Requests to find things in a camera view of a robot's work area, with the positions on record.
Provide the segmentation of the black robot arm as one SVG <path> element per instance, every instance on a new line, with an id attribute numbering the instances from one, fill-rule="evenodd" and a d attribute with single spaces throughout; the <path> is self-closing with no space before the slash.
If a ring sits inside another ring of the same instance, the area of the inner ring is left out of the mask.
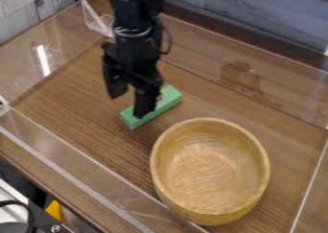
<path id="1" fill-rule="evenodd" d="M 114 12 L 115 42 L 105 42 L 103 75 L 111 99 L 134 87 L 134 117 L 142 119 L 157 108 L 165 79 L 158 70 L 164 51 L 165 24 L 160 14 L 165 0 L 109 0 Z"/>

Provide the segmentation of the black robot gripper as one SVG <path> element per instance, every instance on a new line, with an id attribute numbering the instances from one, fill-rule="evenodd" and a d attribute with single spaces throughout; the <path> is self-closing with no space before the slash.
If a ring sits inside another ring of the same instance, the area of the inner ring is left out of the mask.
<path id="1" fill-rule="evenodd" d="M 142 119 L 157 108 L 165 83 L 158 70 L 164 52 L 164 27 L 145 30 L 114 29 L 115 42 L 105 42 L 103 75 L 111 99 L 119 98 L 134 87 L 134 117 Z"/>

